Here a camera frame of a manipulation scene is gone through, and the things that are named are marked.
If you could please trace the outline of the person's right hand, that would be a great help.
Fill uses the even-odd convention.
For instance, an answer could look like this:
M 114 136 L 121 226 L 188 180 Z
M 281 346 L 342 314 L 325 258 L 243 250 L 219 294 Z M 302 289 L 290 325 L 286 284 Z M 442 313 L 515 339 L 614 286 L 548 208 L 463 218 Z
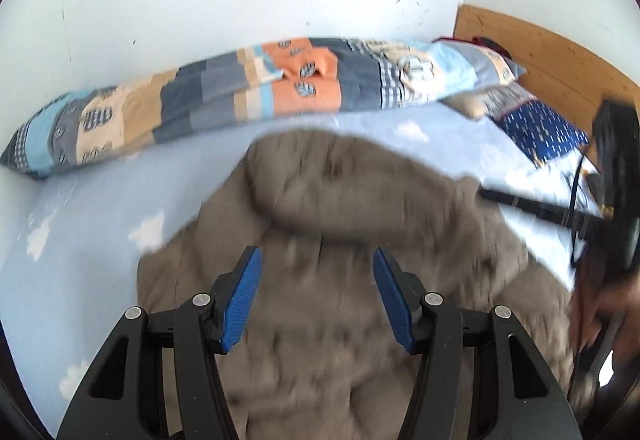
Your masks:
M 580 351 L 591 346 L 601 330 L 599 315 L 615 315 L 618 312 L 622 312 L 625 319 L 614 339 L 614 368 L 621 368 L 639 356 L 639 275 L 597 289 L 588 280 L 585 271 L 580 271 L 570 298 L 572 348 Z

